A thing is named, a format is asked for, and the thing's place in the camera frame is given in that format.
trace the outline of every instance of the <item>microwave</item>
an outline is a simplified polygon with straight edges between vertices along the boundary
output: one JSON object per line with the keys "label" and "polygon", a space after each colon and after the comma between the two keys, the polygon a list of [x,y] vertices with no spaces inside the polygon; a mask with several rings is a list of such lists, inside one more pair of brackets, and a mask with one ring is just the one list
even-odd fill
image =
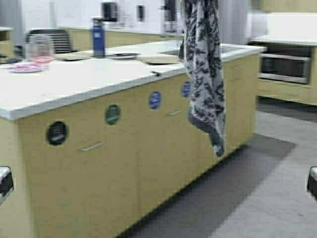
{"label": "microwave", "polygon": [[260,78],[309,84],[312,49],[308,47],[269,47],[261,55]]}

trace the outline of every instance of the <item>gray and white towel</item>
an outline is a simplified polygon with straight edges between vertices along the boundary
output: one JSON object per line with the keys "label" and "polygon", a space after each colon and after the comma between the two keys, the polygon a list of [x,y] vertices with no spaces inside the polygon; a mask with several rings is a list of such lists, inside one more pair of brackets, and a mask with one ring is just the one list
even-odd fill
{"label": "gray and white towel", "polygon": [[179,58],[192,81],[188,119],[210,135],[218,157],[224,154],[225,96],[218,0],[181,0],[184,40]]}

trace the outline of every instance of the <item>blue sticker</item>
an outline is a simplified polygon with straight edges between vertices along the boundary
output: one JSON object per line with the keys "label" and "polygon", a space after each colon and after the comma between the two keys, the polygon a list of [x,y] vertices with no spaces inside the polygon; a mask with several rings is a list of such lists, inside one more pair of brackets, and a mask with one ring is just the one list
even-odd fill
{"label": "blue sticker", "polygon": [[186,82],[182,88],[182,95],[184,98],[188,98],[190,95],[190,82]]}
{"label": "blue sticker", "polygon": [[160,92],[153,92],[150,95],[149,104],[151,109],[156,110],[160,107],[161,103],[161,94]]}

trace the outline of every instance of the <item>white countertop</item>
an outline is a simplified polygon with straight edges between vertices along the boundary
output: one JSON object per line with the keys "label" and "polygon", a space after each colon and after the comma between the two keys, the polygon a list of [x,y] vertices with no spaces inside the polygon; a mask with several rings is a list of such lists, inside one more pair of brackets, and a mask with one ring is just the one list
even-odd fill
{"label": "white countertop", "polygon": [[[69,26],[69,25],[62,25],[59,24],[58,27],[60,28],[68,28],[68,29],[77,29],[77,30],[91,30],[91,26]],[[141,30],[133,27],[106,27],[106,31],[112,32],[125,32],[125,33],[135,33],[135,34],[148,34],[148,35],[161,35],[161,32],[156,31],[146,31]],[[176,36],[176,33],[166,33],[168,36]]]}
{"label": "white countertop", "polygon": [[277,43],[277,44],[289,44],[289,45],[298,45],[298,46],[312,46],[317,47],[317,39],[301,39],[296,36],[272,36],[265,35],[252,38],[253,42],[262,42],[262,43]]}
{"label": "white countertop", "polygon": [[0,31],[12,31],[11,27],[1,27],[0,26]]}
{"label": "white countertop", "polygon": [[[265,51],[263,47],[222,46],[240,49],[222,54],[223,62]],[[176,41],[165,41],[110,48],[107,54],[138,52],[154,56],[177,49]],[[151,71],[160,72],[161,76]],[[48,71],[30,74],[0,68],[0,117],[16,120],[183,73],[181,63],[152,66],[135,59],[54,61]]]}

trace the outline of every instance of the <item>gray carpet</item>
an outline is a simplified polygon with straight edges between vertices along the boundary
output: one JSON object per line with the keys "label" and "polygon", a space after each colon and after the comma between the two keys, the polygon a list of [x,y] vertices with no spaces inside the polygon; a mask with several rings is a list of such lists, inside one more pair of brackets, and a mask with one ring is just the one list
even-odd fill
{"label": "gray carpet", "polygon": [[120,238],[207,238],[296,145],[255,137]]}
{"label": "gray carpet", "polygon": [[259,98],[258,111],[317,123],[317,107],[272,98]]}

